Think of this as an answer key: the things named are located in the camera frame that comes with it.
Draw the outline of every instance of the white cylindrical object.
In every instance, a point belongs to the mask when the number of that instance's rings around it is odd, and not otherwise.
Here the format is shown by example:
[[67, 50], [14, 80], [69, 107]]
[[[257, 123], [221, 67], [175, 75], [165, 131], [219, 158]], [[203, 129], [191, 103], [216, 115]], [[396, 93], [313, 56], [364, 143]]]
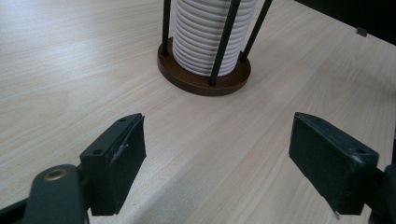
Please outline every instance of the white cylindrical object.
[[[219, 77], [235, 68], [256, 2], [241, 1]], [[177, 0], [173, 54], [181, 67], [199, 76], [210, 76], [230, 3], [231, 0]]]

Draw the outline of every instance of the dark object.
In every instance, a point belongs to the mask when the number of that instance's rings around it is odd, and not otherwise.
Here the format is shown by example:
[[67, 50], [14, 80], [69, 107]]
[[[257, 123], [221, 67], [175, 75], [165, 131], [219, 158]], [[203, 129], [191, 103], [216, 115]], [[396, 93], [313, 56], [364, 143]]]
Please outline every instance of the dark object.
[[361, 27], [356, 28], [356, 34], [366, 37], [367, 31]]
[[254, 41], [256, 40], [257, 34], [262, 28], [262, 23], [264, 22], [265, 16], [267, 15], [268, 10], [272, 4], [273, 0], [266, 0], [262, 5], [262, 10], [260, 11], [259, 18], [257, 18], [256, 24], [254, 24], [253, 31], [250, 34], [250, 38], [248, 39], [247, 45], [245, 46], [244, 53], [240, 60], [244, 62], [248, 58], [248, 54], [250, 53], [251, 47], [253, 46]]
[[378, 170], [378, 154], [363, 143], [324, 119], [296, 113], [289, 154], [334, 212], [359, 215], [367, 203], [373, 223], [396, 223], [396, 166]]
[[23, 224], [86, 223], [87, 220], [76, 166], [54, 166], [35, 177]]
[[81, 155], [81, 165], [60, 165], [37, 175], [27, 200], [0, 211], [1, 223], [87, 223], [122, 208], [146, 158], [144, 117], [119, 119]]
[[[271, 5], [271, 0], [267, 1], [269, 2], [264, 4], [261, 18], [256, 22], [255, 31], [254, 34], [252, 34], [254, 37], [251, 36], [249, 38], [248, 47], [250, 49], [257, 33], [260, 30], [260, 27], [262, 26], [262, 21], [265, 18], [264, 14], [266, 14], [266, 11], [268, 11], [267, 7]], [[241, 60], [241, 55], [243, 52], [240, 53], [240, 60], [238, 60], [235, 69], [230, 74], [223, 77], [218, 77], [219, 66], [221, 65], [222, 57], [224, 56], [223, 51], [226, 50], [227, 42], [230, 38], [231, 32], [229, 32], [229, 30], [233, 27], [233, 22], [235, 19], [234, 14], [236, 15], [238, 9], [237, 5], [239, 5], [238, 2], [240, 2], [240, 0], [233, 0], [231, 3], [226, 24], [224, 25], [223, 34], [221, 35], [220, 44], [211, 76], [201, 77], [186, 71], [174, 59], [172, 53], [172, 38], [168, 38], [168, 32], [165, 32], [165, 30], [169, 30], [169, 22], [167, 20], [169, 19], [170, 15], [170, 5], [168, 0], [164, 0], [163, 43], [158, 49], [157, 64], [161, 73], [166, 79], [184, 91], [204, 96], [221, 96], [231, 94], [241, 89], [247, 83], [248, 77], [250, 75], [250, 62], [248, 61], [248, 53], [244, 56], [243, 60]]]
[[236, 13], [238, 12], [241, 0], [232, 0], [230, 8], [228, 9], [227, 19], [224, 23], [223, 32], [219, 42], [218, 53], [216, 54], [215, 63], [213, 64], [212, 73], [209, 78], [209, 85], [215, 86], [218, 80], [218, 74], [222, 60], [224, 58], [225, 50], [227, 49], [228, 40], [230, 39], [231, 31], [233, 30], [233, 23], [235, 22]]
[[296, 0], [353, 27], [396, 45], [394, 0]]
[[396, 164], [396, 131], [395, 131], [395, 138], [393, 139], [392, 164]]
[[168, 56], [169, 21], [171, 16], [171, 0], [163, 0], [163, 48], [161, 54]]

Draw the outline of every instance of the black metal rod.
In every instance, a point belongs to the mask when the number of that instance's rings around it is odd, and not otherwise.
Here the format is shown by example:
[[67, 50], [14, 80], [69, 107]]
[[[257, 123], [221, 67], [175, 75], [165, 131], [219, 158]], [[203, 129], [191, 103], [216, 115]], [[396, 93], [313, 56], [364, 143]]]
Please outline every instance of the black metal rod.
[[396, 136], [395, 136], [395, 138], [393, 139], [392, 164], [396, 164]]
[[238, 12], [241, 0], [232, 0], [230, 9], [228, 9], [227, 19], [225, 20], [224, 29], [221, 35], [218, 52], [216, 54], [215, 63], [213, 64], [212, 73], [209, 79], [209, 85], [214, 86], [218, 80], [219, 70], [227, 49], [228, 40], [230, 39], [231, 31], [233, 30], [233, 23], [235, 22], [236, 13]]
[[262, 11], [260, 12], [259, 18], [257, 19], [256, 24], [254, 25], [253, 31], [251, 32], [250, 38], [248, 39], [247, 42], [247, 46], [245, 47], [245, 50], [241, 58], [239, 59], [241, 62], [244, 62], [248, 57], [251, 47], [253, 46], [253, 43], [256, 40], [257, 34], [259, 33], [260, 28], [262, 28], [262, 22], [264, 21], [265, 16], [267, 15], [268, 9], [270, 8], [272, 1], [273, 0], [266, 0], [262, 5]]
[[169, 38], [169, 21], [171, 16], [171, 0], [163, 0], [163, 48], [161, 54], [164, 56], [168, 53]]

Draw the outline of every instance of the brown circular base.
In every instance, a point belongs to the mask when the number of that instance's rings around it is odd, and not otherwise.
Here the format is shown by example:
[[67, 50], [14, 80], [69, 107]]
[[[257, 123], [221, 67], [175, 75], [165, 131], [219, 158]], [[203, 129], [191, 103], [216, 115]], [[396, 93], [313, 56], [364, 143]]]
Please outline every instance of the brown circular base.
[[207, 83], [209, 77], [201, 77], [182, 68], [175, 61], [172, 48], [172, 37], [168, 39], [168, 56], [161, 54], [162, 45], [160, 45], [158, 48], [158, 67], [166, 79], [184, 91], [204, 96], [221, 96], [241, 89], [248, 81], [250, 75], [248, 59], [243, 63], [238, 60], [235, 69], [230, 74], [218, 77], [216, 86], [210, 86]]

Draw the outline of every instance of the wooden table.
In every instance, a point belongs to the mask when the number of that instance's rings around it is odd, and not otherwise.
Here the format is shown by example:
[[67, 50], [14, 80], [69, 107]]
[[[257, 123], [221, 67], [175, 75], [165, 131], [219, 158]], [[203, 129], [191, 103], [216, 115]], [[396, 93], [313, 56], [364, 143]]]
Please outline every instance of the wooden table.
[[113, 121], [140, 112], [148, 156], [119, 215], [92, 223], [367, 223], [368, 208], [338, 220], [303, 177], [288, 157], [291, 124], [296, 111], [322, 117], [380, 153], [383, 169], [396, 119], [396, 47], [275, 0], [247, 85], [203, 97], [158, 70], [162, 7], [1, 1], [0, 207], [27, 197], [44, 169], [79, 164]]

